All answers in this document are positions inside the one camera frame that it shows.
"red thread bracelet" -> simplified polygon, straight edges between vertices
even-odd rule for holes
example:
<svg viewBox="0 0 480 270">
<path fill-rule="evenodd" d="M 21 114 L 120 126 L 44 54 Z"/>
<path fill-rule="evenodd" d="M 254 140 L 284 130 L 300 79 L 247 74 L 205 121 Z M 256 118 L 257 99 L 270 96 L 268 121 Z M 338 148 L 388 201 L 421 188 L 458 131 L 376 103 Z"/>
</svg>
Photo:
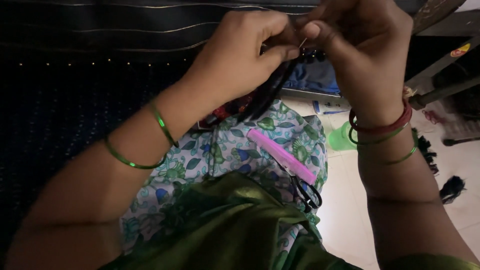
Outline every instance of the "red thread bracelet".
<svg viewBox="0 0 480 270">
<path fill-rule="evenodd" d="M 406 101 L 405 99 L 403 100 L 403 108 L 404 108 L 403 113 L 400 116 L 400 118 L 397 121 L 395 121 L 395 123 L 388 126 L 382 126 L 382 127 L 376 127 L 376 128 L 359 127 L 353 122 L 353 119 L 355 118 L 355 112 L 353 110 L 350 110 L 350 115 L 348 120 L 350 121 L 350 125 L 352 126 L 352 128 L 358 132 L 374 134 L 374 135 L 390 133 L 404 126 L 412 118 L 412 107 L 410 106 L 408 101 Z"/>
</svg>

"white tile floor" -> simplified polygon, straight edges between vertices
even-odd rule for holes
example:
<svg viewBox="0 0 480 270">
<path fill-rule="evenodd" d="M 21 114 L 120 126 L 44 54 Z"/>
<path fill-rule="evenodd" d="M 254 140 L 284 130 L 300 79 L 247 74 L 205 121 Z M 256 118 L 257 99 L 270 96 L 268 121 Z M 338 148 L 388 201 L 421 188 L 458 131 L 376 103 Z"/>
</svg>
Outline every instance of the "white tile floor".
<svg viewBox="0 0 480 270">
<path fill-rule="evenodd" d="M 302 116 L 314 113 L 312 102 L 283 97 L 291 109 Z M 348 113 L 319 116 L 325 133 L 341 127 Z M 438 153 L 435 160 L 440 170 L 435 177 L 439 187 L 453 175 L 466 180 L 466 189 L 445 209 L 460 234 L 480 258 L 480 142 L 443 146 L 442 129 L 414 111 L 412 126 L 431 142 Z M 332 254 L 364 270 L 378 270 L 373 246 L 373 233 L 367 213 L 367 198 L 360 181 L 356 150 L 333 151 L 327 146 L 328 179 L 322 190 L 323 205 L 318 211 L 318 229 L 325 248 Z"/>
</svg>

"sewing needle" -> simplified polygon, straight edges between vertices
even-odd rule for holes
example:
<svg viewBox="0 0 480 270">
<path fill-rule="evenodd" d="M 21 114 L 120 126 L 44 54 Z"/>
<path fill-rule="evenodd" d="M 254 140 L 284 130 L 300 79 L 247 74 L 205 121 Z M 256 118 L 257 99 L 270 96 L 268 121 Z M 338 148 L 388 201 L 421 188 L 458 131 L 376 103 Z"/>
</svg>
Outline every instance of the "sewing needle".
<svg viewBox="0 0 480 270">
<path fill-rule="evenodd" d="M 307 38 L 305 38 L 305 39 L 300 43 L 299 49 L 300 49 L 301 46 L 305 43 L 305 41 L 307 41 Z"/>
</svg>

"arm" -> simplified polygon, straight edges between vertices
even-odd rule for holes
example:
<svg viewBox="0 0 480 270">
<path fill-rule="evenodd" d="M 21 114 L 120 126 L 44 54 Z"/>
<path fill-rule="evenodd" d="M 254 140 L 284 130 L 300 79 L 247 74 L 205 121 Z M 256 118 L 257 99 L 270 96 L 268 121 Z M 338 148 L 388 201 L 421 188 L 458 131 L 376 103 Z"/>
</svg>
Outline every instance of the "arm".
<svg viewBox="0 0 480 270">
<path fill-rule="evenodd" d="M 343 20 L 346 13 L 348 20 Z M 412 19 L 392 0 L 327 0 L 299 24 L 307 22 L 303 33 L 325 50 L 358 125 L 394 123 L 403 111 Z M 340 35 L 325 22 L 354 32 Z M 375 137 L 359 133 L 359 140 L 373 141 Z M 359 147 L 359 171 L 380 266 L 415 253 L 478 263 L 445 212 L 437 183 L 421 153 L 416 151 L 399 164 L 382 165 L 382 161 L 406 156 L 413 145 L 408 125 L 385 142 Z"/>
<path fill-rule="evenodd" d="M 229 12 L 186 75 L 153 103 L 174 140 L 209 112 L 267 80 L 296 46 L 260 56 L 270 36 L 291 28 L 280 12 Z M 109 135 L 131 162 L 156 164 L 170 149 L 149 107 Z M 120 254 L 118 219 L 151 170 L 116 160 L 97 142 L 67 164 L 42 191 L 8 253 L 8 269 L 97 269 Z"/>
</svg>

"hand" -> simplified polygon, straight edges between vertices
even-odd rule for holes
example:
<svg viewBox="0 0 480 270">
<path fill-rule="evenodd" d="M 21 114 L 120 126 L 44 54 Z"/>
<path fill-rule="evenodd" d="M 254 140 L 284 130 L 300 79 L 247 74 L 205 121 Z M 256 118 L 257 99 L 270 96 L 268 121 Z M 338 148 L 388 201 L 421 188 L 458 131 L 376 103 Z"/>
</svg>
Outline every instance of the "hand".
<svg viewBox="0 0 480 270">
<path fill-rule="evenodd" d="M 413 21 L 393 0 L 325 0 L 297 23 L 325 51 L 361 124 L 400 117 Z"/>
<path fill-rule="evenodd" d="M 282 33 L 296 39 L 286 14 L 228 12 L 182 80 L 221 105 L 250 93 L 283 62 L 297 58 L 298 46 L 275 46 L 260 55 L 262 43 Z"/>
</svg>

